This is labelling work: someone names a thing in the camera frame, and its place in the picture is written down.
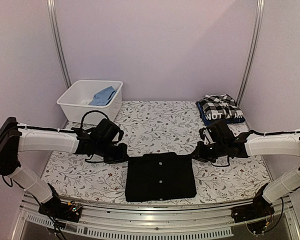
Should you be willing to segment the black long sleeve shirt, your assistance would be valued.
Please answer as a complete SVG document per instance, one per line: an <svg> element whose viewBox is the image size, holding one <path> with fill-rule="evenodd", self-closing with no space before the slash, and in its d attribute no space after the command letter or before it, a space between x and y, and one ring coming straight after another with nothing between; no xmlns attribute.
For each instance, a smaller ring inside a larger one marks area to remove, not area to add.
<svg viewBox="0 0 300 240"><path fill-rule="evenodd" d="M197 195L192 158L174 152L150 153L128 161L127 202L166 201Z"/></svg>

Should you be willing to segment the black white checkered shirt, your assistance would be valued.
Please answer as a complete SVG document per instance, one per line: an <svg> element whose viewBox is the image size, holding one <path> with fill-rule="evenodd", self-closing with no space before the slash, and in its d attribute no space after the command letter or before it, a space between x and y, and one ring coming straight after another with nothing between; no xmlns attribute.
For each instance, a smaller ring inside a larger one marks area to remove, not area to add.
<svg viewBox="0 0 300 240"><path fill-rule="evenodd" d="M232 120L242 119L243 111L237 106L236 101L228 94L209 95L206 94L199 101L203 115L207 120Z"/></svg>

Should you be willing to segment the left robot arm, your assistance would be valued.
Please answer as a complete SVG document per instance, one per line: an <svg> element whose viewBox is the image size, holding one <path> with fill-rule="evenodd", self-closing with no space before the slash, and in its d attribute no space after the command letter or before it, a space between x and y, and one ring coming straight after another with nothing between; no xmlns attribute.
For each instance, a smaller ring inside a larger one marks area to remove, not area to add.
<svg viewBox="0 0 300 240"><path fill-rule="evenodd" d="M87 163L93 156L103 158L106 164L128 161L127 145L121 140L124 132L108 116L95 126L59 129L31 126L8 117L0 128L0 176L9 177L32 194L53 217L64 213L65 204L52 186L42 181L32 170L22 166L19 153L30 151L60 151L86 155Z"/></svg>

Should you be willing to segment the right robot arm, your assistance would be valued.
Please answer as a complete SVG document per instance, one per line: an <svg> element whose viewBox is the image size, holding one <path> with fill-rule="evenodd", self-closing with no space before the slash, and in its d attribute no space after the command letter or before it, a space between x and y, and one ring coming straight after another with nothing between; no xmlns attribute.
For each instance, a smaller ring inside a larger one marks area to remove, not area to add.
<svg viewBox="0 0 300 240"><path fill-rule="evenodd" d="M224 120L218 120L200 129L201 141L191 157L214 163L220 157L249 158L284 155L300 157L300 129L260 133L255 130L235 136ZM248 213L259 218L268 206L300 187L300 166L264 185L253 198Z"/></svg>

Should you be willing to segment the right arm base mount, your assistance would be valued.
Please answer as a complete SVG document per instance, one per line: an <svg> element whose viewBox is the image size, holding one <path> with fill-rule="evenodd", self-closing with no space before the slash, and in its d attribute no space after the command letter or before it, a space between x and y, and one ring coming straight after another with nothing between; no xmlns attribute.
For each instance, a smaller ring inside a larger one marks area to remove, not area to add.
<svg viewBox="0 0 300 240"><path fill-rule="evenodd" d="M231 217L235 223L250 221L273 215L275 210L271 203L265 200L257 200L249 204L235 206L231 208Z"/></svg>

